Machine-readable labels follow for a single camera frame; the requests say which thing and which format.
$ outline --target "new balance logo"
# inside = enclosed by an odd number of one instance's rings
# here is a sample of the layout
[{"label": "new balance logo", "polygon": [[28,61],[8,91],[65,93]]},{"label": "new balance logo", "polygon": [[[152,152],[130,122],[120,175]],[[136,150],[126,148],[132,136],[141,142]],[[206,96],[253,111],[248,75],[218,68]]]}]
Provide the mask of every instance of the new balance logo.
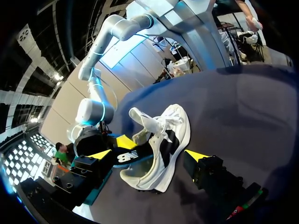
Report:
[{"label": "new balance logo", "polygon": [[118,162],[127,162],[127,161],[129,161],[131,159],[135,159],[137,157],[138,157],[137,151],[134,150],[131,153],[121,154],[117,158],[118,158]]}]

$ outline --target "metal beam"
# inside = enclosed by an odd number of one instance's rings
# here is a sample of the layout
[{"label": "metal beam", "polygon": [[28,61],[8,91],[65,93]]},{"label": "metal beam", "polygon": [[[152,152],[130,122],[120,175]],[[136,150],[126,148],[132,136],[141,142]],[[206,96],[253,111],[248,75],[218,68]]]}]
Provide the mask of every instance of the metal beam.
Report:
[{"label": "metal beam", "polygon": [[61,43],[60,43],[60,40],[59,40],[57,21],[56,21],[56,2],[54,2],[52,4],[52,13],[53,13],[54,30],[55,30],[55,35],[56,35],[56,40],[57,40],[57,43],[58,43],[58,46],[59,46],[59,50],[60,50],[60,53],[62,55],[62,59],[63,59],[64,63],[66,64],[67,70],[71,71],[70,68],[69,68],[69,65],[68,65],[68,63],[65,59],[64,52],[62,50]]}]

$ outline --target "sneaker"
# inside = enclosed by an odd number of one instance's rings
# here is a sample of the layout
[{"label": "sneaker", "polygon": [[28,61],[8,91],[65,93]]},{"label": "sneaker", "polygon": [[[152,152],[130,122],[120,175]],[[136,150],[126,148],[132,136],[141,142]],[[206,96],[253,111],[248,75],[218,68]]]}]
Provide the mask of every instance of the sneaker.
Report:
[{"label": "sneaker", "polygon": [[151,118],[147,114],[132,108],[131,118],[144,126],[134,139],[146,140],[153,157],[120,172],[121,178],[137,190],[158,190],[165,192],[172,180],[175,163],[180,152],[189,144],[190,124],[184,109],[175,104],[170,105],[161,116]]}]

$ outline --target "robotic arm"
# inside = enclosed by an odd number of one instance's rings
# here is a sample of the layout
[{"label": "robotic arm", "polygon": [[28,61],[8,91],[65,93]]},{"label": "robotic arm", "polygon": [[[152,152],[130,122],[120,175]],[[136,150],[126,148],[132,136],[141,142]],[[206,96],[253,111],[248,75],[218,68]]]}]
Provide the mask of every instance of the robotic arm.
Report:
[{"label": "robotic arm", "polygon": [[79,79],[88,81],[90,98],[81,101],[76,117],[77,123],[67,130],[70,141],[74,142],[87,127],[95,126],[101,121],[109,124],[113,119],[114,108],[110,105],[101,84],[101,71],[94,68],[104,55],[112,37],[126,41],[139,31],[151,28],[153,24],[152,17],[147,14],[138,15],[129,20],[119,15],[111,15],[104,21],[79,71]]},{"label": "robotic arm", "polygon": [[212,17],[214,3],[215,0],[135,0],[126,8],[127,19],[109,16],[79,71],[79,79],[89,83],[90,98],[80,103],[77,123],[67,131],[69,139],[74,142],[84,127],[101,121],[109,124],[113,119],[114,108],[101,84],[101,71],[94,68],[113,36],[126,41],[146,29],[148,36],[164,36],[179,42],[201,70],[230,66]]}]

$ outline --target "table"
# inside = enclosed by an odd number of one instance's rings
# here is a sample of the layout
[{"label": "table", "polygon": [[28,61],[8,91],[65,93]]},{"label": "table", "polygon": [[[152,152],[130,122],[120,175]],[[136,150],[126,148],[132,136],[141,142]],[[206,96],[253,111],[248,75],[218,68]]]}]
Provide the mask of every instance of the table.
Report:
[{"label": "table", "polygon": [[[268,199],[277,199],[290,192],[290,171],[298,161],[297,95],[297,74],[285,67],[203,71],[128,93],[109,128],[131,137],[142,127],[128,116],[130,108],[157,116],[178,103],[191,124],[188,149],[219,156],[228,171],[243,176],[245,186],[257,182],[269,189]],[[215,213],[184,170],[182,154],[164,194],[138,192],[115,169],[90,210],[102,224],[212,224]]]}]

